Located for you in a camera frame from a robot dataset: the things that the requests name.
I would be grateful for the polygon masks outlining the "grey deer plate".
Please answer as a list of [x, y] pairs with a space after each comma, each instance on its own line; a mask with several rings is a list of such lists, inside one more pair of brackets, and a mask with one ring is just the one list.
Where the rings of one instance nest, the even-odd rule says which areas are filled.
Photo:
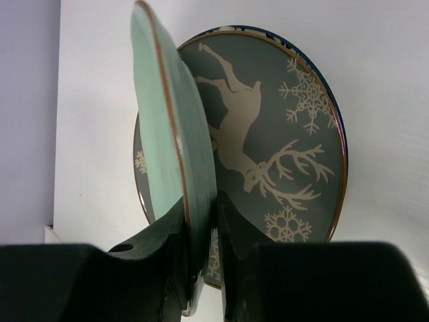
[[277, 242], [327, 242], [347, 184], [345, 130], [313, 63], [275, 34], [235, 27], [182, 45], [212, 136], [217, 184]]

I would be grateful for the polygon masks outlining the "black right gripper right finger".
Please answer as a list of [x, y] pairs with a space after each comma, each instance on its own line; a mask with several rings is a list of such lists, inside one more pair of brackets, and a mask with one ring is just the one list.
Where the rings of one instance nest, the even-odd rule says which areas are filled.
[[225, 191], [217, 195], [217, 231], [225, 321], [256, 321], [261, 313], [254, 246], [270, 242], [248, 221]]

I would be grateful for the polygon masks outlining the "light green flower plate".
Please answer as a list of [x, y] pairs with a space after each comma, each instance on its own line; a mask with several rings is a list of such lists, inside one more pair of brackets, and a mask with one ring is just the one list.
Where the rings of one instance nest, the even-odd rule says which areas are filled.
[[150, 5], [136, 1], [130, 22], [140, 141], [156, 219], [184, 206], [189, 291], [195, 314], [205, 283], [217, 184], [210, 134], [194, 78]]

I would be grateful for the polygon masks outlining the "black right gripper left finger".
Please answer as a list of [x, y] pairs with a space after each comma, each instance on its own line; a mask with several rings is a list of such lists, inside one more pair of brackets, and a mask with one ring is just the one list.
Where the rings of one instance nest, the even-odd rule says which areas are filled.
[[183, 198], [155, 223], [114, 246], [119, 288], [114, 291], [120, 321], [180, 321], [187, 305], [187, 235]]

